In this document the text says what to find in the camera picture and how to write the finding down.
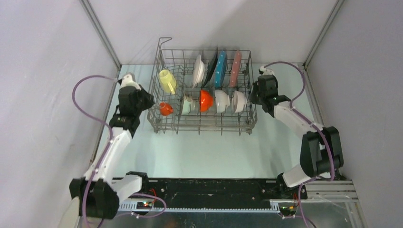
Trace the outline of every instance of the bowl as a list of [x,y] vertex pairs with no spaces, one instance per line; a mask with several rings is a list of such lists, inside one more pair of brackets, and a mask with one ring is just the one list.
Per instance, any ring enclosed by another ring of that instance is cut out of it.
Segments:
[[234,113],[240,113],[246,106],[246,97],[240,91],[234,92],[234,97],[231,100],[231,107]]
[[223,113],[230,106],[230,96],[222,90],[215,90],[215,104],[217,106],[217,113]]
[[200,112],[206,112],[213,106],[214,99],[209,92],[200,90],[199,104]]
[[192,88],[194,88],[198,83],[203,81],[203,76],[204,76],[204,63],[202,61],[202,56],[198,55],[196,62],[194,62],[194,68],[193,68],[193,82],[192,82]]

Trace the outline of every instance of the black plate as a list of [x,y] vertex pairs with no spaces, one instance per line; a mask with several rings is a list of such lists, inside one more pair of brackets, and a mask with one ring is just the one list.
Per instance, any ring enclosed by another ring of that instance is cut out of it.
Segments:
[[210,82],[211,77],[213,76],[215,67],[217,65],[217,62],[218,62],[218,48],[216,49],[214,57],[209,64],[209,68],[207,69],[207,77],[206,77],[206,80],[203,82],[202,88],[205,87],[208,82]]

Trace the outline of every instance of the white bowl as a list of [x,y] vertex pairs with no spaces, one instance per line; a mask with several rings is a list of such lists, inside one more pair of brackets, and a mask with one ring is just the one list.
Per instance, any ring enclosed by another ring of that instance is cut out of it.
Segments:
[[203,76],[204,76],[204,63],[202,61],[202,56],[198,55],[196,58],[196,62],[194,62],[192,88],[194,88],[198,83],[203,81]]
[[215,90],[215,104],[217,106],[217,113],[223,113],[230,105],[230,96],[222,90]]
[[234,97],[231,100],[231,107],[234,113],[240,113],[246,106],[246,97],[240,91],[234,92]]

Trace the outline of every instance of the blue plate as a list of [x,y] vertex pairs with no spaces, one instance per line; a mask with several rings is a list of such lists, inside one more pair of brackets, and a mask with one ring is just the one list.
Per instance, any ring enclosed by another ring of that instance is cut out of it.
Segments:
[[218,55],[217,67],[215,68],[214,87],[216,89],[221,88],[222,82],[224,82],[225,71],[227,70],[227,53],[221,51]]

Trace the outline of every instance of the mug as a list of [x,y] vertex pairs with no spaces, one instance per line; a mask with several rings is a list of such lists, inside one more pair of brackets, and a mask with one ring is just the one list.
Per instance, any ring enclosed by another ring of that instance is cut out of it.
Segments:
[[160,113],[161,115],[170,115],[173,113],[173,108],[170,104],[166,103],[166,102],[161,102],[160,103]]
[[182,115],[189,114],[191,111],[196,109],[196,101],[190,95],[185,95],[183,98]]
[[176,80],[173,74],[169,70],[162,70],[159,73],[159,79],[161,87],[167,93],[175,94]]

